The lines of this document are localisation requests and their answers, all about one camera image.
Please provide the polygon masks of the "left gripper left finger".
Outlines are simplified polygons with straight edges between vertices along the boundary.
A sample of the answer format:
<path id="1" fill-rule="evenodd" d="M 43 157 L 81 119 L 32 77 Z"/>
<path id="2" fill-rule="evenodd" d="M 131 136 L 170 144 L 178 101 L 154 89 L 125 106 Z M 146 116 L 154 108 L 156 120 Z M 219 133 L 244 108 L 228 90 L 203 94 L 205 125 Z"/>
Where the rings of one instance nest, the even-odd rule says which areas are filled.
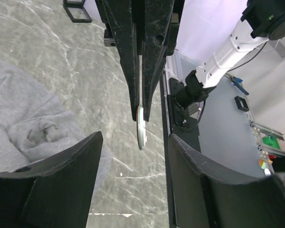
<path id="1" fill-rule="evenodd" d="M 0 172 L 0 228 L 84 228 L 103 145 L 95 132 L 14 172 Z"/>

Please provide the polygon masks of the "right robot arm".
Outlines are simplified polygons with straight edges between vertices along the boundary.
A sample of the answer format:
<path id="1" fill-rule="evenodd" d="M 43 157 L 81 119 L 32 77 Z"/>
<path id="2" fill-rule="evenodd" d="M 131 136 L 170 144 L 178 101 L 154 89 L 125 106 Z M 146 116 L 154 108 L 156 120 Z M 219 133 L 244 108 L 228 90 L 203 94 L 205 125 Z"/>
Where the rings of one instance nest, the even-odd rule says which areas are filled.
<path id="1" fill-rule="evenodd" d="M 98 0 L 106 34 L 115 42 L 128 85 L 132 118 L 149 121 L 154 90 L 166 58 L 174 53 L 185 2 L 182 0 Z M 285 0 L 249 0 L 223 46 L 193 71 L 187 87 L 190 102 L 209 88 L 248 52 L 285 37 Z"/>

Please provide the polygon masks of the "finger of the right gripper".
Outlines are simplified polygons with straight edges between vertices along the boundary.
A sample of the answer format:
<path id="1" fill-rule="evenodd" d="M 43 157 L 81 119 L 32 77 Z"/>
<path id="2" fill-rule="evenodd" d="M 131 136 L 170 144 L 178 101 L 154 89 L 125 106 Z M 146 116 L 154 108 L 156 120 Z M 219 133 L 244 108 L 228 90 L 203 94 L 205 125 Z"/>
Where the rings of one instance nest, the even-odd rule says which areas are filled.
<path id="1" fill-rule="evenodd" d="M 149 121 L 152 97 L 160 78 L 158 73 L 166 52 L 165 40 L 173 12 L 173 0 L 146 0 L 142 46 L 143 117 Z"/>
<path id="2" fill-rule="evenodd" d="M 140 103 L 139 60 L 132 3 L 130 0 L 104 0 L 103 4 L 128 85 L 132 119 L 136 121 Z"/>

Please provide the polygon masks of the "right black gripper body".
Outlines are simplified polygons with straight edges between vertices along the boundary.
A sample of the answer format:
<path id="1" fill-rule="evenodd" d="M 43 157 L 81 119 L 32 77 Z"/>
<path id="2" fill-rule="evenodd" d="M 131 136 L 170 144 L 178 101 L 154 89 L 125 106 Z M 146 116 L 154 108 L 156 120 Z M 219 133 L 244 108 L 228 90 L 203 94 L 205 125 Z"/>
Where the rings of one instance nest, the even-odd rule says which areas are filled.
<path id="1" fill-rule="evenodd" d="M 116 21 L 125 19 L 128 27 L 134 25 L 136 31 L 137 53 L 142 54 L 142 43 L 147 43 L 146 32 L 158 35 L 160 30 L 167 28 L 165 47 L 167 55 L 174 53 L 180 28 L 184 0 L 109 0 L 109 11 L 105 11 L 105 1 L 96 0 L 100 20 L 106 26 L 106 36 L 112 38 L 108 14 L 111 13 Z"/>

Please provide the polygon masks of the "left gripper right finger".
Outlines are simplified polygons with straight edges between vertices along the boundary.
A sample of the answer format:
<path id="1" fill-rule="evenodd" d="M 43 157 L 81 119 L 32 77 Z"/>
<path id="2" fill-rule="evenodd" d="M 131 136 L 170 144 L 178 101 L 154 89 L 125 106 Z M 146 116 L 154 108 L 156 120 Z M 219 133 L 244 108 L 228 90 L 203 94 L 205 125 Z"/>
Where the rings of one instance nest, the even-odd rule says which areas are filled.
<path id="1" fill-rule="evenodd" d="M 168 141 L 180 228 L 285 228 L 285 173 L 263 178 L 231 170 L 172 134 Z"/>

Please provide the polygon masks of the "white round garment tag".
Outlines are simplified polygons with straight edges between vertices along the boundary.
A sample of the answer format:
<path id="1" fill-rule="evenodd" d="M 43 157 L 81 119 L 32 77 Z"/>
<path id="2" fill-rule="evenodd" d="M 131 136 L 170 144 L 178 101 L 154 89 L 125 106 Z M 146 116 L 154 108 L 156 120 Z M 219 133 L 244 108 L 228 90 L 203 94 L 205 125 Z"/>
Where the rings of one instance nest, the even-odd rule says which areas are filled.
<path id="1" fill-rule="evenodd" d="M 140 150 L 143 150 L 147 142 L 147 136 L 146 136 L 145 120 L 143 118 L 143 107 L 141 105 L 137 107 L 136 131 L 137 131 L 138 147 Z"/>

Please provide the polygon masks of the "black square frame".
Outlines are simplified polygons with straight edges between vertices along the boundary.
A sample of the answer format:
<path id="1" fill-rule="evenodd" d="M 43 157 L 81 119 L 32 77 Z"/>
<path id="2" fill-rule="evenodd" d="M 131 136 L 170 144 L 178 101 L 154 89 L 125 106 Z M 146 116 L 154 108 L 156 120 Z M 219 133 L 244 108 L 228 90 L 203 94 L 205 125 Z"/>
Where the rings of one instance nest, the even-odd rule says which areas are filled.
<path id="1" fill-rule="evenodd" d="M 63 0 L 63 8 L 73 23 L 91 23 L 84 7 L 85 0 Z"/>

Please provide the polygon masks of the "grey garment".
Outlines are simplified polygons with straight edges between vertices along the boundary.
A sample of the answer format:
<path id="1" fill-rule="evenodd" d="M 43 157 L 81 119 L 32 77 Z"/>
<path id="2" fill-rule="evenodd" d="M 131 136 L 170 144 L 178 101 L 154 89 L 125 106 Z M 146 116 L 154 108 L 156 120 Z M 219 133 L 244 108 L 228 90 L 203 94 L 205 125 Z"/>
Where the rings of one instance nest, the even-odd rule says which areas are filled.
<path id="1" fill-rule="evenodd" d="M 0 172 L 49 158 L 84 138 L 74 114 L 56 95 L 0 61 Z"/>

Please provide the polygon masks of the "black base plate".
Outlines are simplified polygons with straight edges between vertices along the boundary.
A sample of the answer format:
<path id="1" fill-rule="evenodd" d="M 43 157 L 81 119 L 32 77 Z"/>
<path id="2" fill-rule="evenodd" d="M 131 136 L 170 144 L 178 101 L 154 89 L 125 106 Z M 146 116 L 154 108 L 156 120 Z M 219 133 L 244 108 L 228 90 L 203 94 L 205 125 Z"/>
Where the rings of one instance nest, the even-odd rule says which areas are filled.
<path id="1" fill-rule="evenodd" d="M 199 129 L 196 126 L 197 119 L 189 116 L 188 109 L 179 107 L 175 103 L 174 93 L 184 88 L 184 84 L 174 78 L 167 79 L 163 74 L 159 82 L 161 91 L 161 110 L 164 141 L 164 158 L 167 185 L 167 202 L 169 227 L 175 228 L 176 215 L 171 169 L 168 157 L 168 139 L 171 133 L 179 136 L 185 143 L 200 152 Z"/>

